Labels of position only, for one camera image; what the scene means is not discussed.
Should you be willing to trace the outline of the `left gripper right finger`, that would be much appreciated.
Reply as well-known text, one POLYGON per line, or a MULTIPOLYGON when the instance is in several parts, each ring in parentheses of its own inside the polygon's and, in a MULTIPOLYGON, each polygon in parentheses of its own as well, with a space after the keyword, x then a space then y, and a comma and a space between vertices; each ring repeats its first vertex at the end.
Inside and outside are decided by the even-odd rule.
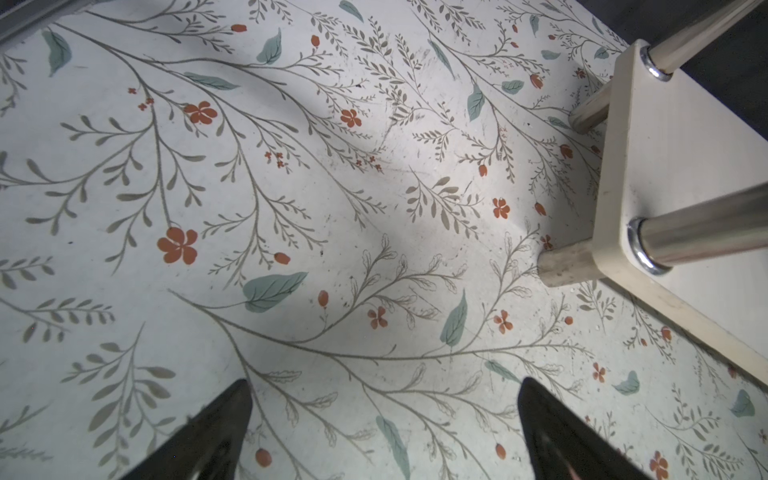
POLYGON ((517 399, 536 479, 645 479, 647 477, 532 377, 517 399))

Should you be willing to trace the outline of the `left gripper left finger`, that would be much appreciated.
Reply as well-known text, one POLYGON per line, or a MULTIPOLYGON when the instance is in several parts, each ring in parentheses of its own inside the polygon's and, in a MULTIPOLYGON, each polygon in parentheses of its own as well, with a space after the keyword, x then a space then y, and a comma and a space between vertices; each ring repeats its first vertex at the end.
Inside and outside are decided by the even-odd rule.
POLYGON ((233 382, 127 479, 233 479, 253 409, 248 383, 233 382))

